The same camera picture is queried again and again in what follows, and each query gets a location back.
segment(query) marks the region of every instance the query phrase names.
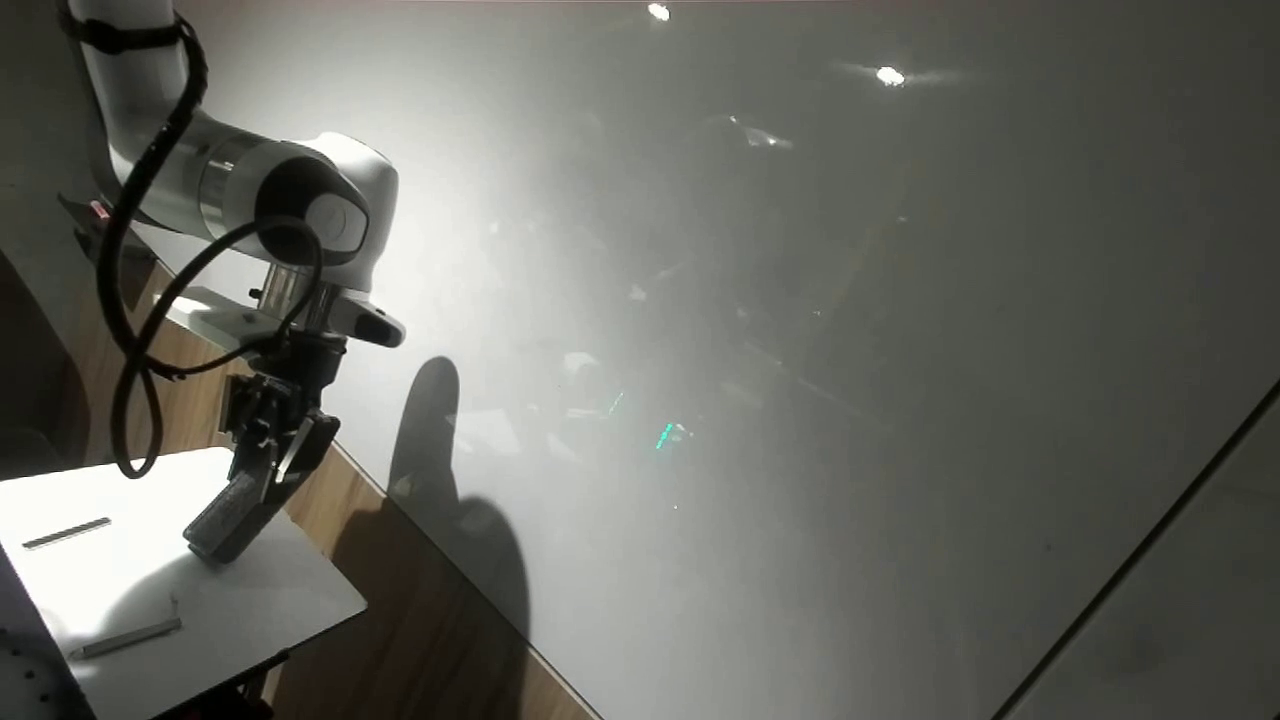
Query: black cable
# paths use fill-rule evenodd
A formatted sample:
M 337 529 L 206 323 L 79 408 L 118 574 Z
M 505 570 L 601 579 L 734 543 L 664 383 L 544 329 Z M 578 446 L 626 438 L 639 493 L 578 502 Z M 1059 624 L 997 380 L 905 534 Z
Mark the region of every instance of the black cable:
M 101 240 L 101 265 L 97 265 L 97 297 L 101 297 L 101 309 L 102 309 L 102 321 L 108 321 L 108 332 L 114 341 L 114 350 L 125 354 L 125 369 L 114 377 L 114 391 L 111 391 L 111 460 L 114 468 L 129 475 L 129 479 L 138 479 L 151 474 L 158 450 L 163 450 L 163 408 L 158 408 L 158 391 L 154 391 L 154 377 L 167 377 L 167 380 L 182 380 L 182 377 L 194 377 L 194 372 L 210 372 L 245 354 L 254 354 L 254 350 L 273 350 L 285 341 L 286 323 L 314 302 L 314 287 L 320 287 L 320 265 L 325 265 L 325 249 L 314 240 L 314 231 L 299 220 L 264 220 L 264 223 L 245 223 L 220 240 L 210 240 L 194 261 L 186 261 L 175 280 L 158 292 L 154 309 L 143 317 L 143 329 L 138 336 L 131 332 L 129 323 L 129 311 L 118 303 L 118 249 L 125 249 L 125 231 L 131 223 L 131 218 L 138 211 L 148 188 L 154 186 L 163 160 L 172 156 L 172 148 L 179 145 L 179 138 L 186 132 L 200 101 L 205 101 L 205 87 L 206 87 L 206 60 L 205 60 L 205 48 L 194 41 L 194 30 L 186 22 L 175 22 L 172 30 L 143 30 L 143 33 L 118 33 L 111 24 L 101 24 L 101 22 L 71 22 L 65 15 L 66 33 L 79 41 L 79 44 L 93 44 L 101 53 L 129 53 L 129 48 L 167 48 L 167 44 L 182 44 L 182 55 L 186 55 L 186 81 L 182 81 L 182 91 L 175 101 L 175 107 L 167 113 L 167 126 L 151 138 L 151 145 L 143 148 L 143 156 L 136 160 L 136 170 L 129 171 L 114 203 L 111 203 L 111 218 L 108 218 L 108 227 L 102 227 L 102 240 Z M 311 280 L 302 287 L 302 297 L 285 311 L 285 321 L 276 323 L 276 332 L 269 336 L 254 336 L 254 341 L 245 341 L 236 354 L 224 354 L 206 365 L 190 365 L 190 369 L 175 369 L 175 365 L 163 365 L 151 358 L 151 341 L 167 317 L 167 309 L 175 303 L 175 297 L 220 258 L 229 251 L 233 244 L 241 244 L 245 238 L 260 231 L 260 227 L 292 227 L 308 240 L 308 251 L 311 251 Z M 131 464 L 129 456 L 129 408 L 131 408 L 131 383 L 143 383 L 143 399 L 148 399 L 148 450 L 143 450 L 143 460 Z
M 1207 479 L 1224 468 L 1224 460 L 1245 446 L 1245 438 L 1271 414 L 1280 399 L 1280 380 L 1248 408 L 1236 432 L 1207 456 L 1207 464 L 1190 475 L 1190 486 L 1160 511 L 1160 521 L 1143 534 L 1143 540 L 1118 562 L 1118 570 L 1090 592 L 1090 600 L 1076 611 L 1076 620 L 1053 639 L 1053 650 L 1034 661 L 1034 670 L 1002 695 L 990 720 L 1002 720 L 1021 708 L 1021 700 L 1045 682 L 1045 672 L 1066 654 L 1066 643 L 1088 627 L 1088 620 L 1114 598 L 1126 574 L 1160 543 L 1160 536 L 1190 507 L 1190 502 L 1207 490 Z
M 151 138 L 151 145 L 143 148 L 143 156 L 136 160 L 136 170 L 129 171 L 114 203 L 111 203 L 111 218 L 108 218 L 108 227 L 102 227 L 102 240 L 101 240 L 101 261 L 97 261 L 97 302 L 102 309 L 102 321 L 108 321 L 108 332 L 114 341 L 114 350 L 125 354 L 125 369 L 129 359 L 136 359 L 136 336 L 129 329 L 129 311 L 118 303 L 118 249 L 125 249 L 125 231 L 131 223 L 131 218 L 138 211 L 151 182 L 158 178 L 163 160 L 172 156 L 172 148 L 179 145 L 182 127 L 190 126 L 200 101 L 205 101 L 205 87 L 206 87 L 206 66 L 205 66 L 205 48 L 194 41 L 194 30 L 186 22 L 175 22 L 172 30 L 151 30 L 151 33 L 114 33 L 111 24 L 101 24 L 101 22 L 71 22 L 65 15 L 66 33 L 79 41 L 79 44 L 93 44 L 101 53 L 129 53 L 129 48 L 163 48 L 163 44 L 182 44 L 182 55 L 186 55 L 186 84 L 175 101 L 175 107 L 167 113 L 167 126 Z M 158 456 L 158 446 L 163 446 L 163 414 L 158 414 L 158 391 L 154 391 L 154 380 L 151 372 L 138 372 L 143 380 L 143 399 L 148 399 L 148 421 L 151 421 L 151 438 L 148 438 L 148 454 L 143 454 L 143 464 L 136 468 L 129 460 L 129 396 L 131 396 L 131 372 L 118 372 L 114 380 L 114 396 L 111 396 L 111 460 L 125 475 L 148 475 L 148 468 L 154 464 Z

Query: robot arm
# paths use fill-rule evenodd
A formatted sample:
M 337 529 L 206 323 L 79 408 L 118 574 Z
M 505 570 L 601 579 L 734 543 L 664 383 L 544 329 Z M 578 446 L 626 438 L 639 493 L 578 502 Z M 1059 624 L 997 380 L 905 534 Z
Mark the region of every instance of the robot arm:
M 179 44 L 108 48 L 89 30 L 175 30 L 172 0 L 66 0 L 66 14 L 108 126 L 111 171 L 129 182 L 179 104 L 186 60 Z M 236 244 L 269 265 L 254 309 L 224 302 L 194 317 L 190 332 L 236 350 L 285 323 L 273 343 L 245 358 L 250 377 L 229 390 L 233 479 L 186 524 L 190 553 L 229 563 L 326 454 L 337 421 L 320 414 L 320 391 L 348 336 L 398 343 L 396 321 L 364 302 L 396 211 L 396 170 L 348 138 L 278 145 L 190 113 L 138 211 L 205 240 L 254 227 Z M 292 223 L 308 223 L 311 240 L 299 244 Z

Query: white surface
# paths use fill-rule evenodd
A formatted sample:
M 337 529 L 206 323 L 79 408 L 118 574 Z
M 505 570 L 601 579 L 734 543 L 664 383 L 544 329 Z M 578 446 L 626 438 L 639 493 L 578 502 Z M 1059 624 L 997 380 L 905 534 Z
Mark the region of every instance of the white surface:
M 163 456 L 136 486 L 108 464 L 0 486 L 0 543 L 101 720 L 175 708 L 364 611 L 285 511 L 224 574 L 186 558 L 179 534 L 224 490 L 229 464 L 233 454 L 210 450 Z M 22 547 L 89 516 L 111 524 Z M 84 636 L 154 611 L 154 600 L 175 600 L 172 636 L 79 661 Z
M 404 171 L 326 408 L 610 720 L 988 715 L 1280 369 L 1271 0 L 190 22 L 215 118 Z

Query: table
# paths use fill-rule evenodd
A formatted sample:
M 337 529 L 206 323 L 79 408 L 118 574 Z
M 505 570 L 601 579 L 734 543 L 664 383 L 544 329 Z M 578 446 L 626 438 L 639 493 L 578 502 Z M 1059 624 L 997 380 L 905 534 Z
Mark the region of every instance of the table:
M 182 524 L 224 490 L 233 454 L 163 456 L 143 479 L 111 464 L 0 486 L 0 547 L 101 720 L 167 714 L 364 611 L 364 598 L 278 511 L 233 570 L 205 570 Z M 50 529 L 108 524 L 22 547 Z M 175 632 L 84 657 L 114 620 L 167 611 Z

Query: white wall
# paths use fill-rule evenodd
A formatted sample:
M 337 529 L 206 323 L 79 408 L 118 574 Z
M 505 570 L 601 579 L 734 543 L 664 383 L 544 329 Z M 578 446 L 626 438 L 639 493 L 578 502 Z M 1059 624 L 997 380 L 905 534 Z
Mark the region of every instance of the white wall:
M 988 715 L 1280 369 L 1276 3 L 190 14 L 404 171 L 343 446 L 605 715 Z

